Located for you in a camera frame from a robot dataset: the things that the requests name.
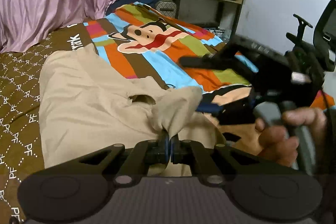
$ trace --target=beige garment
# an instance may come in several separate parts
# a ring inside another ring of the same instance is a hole
[[[39,123],[45,168],[96,150],[177,134],[206,148],[225,139],[195,112],[198,87],[163,90],[152,77],[126,79],[95,53],[93,44],[50,55],[40,74]],[[151,174],[161,173],[155,166]],[[191,175],[189,167],[168,165],[164,175]]]
[[[235,89],[221,96],[216,95],[212,102],[218,105],[225,105],[247,97],[250,94],[250,91],[251,88],[249,87]],[[255,124],[220,126],[218,120],[212,117],[210,114],[205,114],[205,116],[214,125],[217,126],[221,133],[230,132],[234,135],[241,137],[241,139],[237,141],[234,145],[234,148],[250,153],[252,155],[258,155],[261,152],[262,147],[259,144],[260,133],[255,130]]]

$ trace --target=gray ribbed surface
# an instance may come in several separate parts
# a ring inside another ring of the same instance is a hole
[[[143,178],[132,188],[119,189],[96,215],[76,224],[261,224],[240,212],[221,189],[197,178]],[[28,221],[26,224],[40,224]],[[315,224],[311,219],[297,224]]]

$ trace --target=colorful blanket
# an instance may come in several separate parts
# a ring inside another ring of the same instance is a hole
[[[164,17],[139,3],[124,5],[106,21],[84,24],[99,55],[125,78],[152,76],[157,83],[181,88],[199,86],[204,93],[232,84],[249,83],[231,69],[182,69],[181,56],[203,56],[225,43],[200,27]]]

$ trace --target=cartoon monkey face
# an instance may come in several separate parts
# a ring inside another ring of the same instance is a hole
[[[125,41],[118,46],[123,53],[143,53],[146,51],[164,51],[172,42],[188,34],[174,27],[167,29],[167,23],[162,19],[149,22],[143,26],[128,25],[121,33],[114,32],[109,38]]]

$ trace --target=bed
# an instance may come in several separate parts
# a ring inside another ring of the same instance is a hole
[[[199,86],[206,101],[249,86],[243,77],[229,69],[180,68],[176,64],[180,56],[215,53],[225,43],[202,28],[166,18],[140,3],[124,5],[102,19],[52,32],[24,53],[1,54],[1,224],[8,223],[13,215],[20,221],[25,219],[16,198],[17,188],[28,175],[44,168],[38,118],[40,70],[53,52],[75,51],[90,43],[95,45],[97,54],[125,78],[151,76],[163,89]],[[245,57],[238,54],[237,58],[253,66]],[[328,101],[334,105],[333,98],[328,96]],[[313,106],[324,108],[321,95]]]

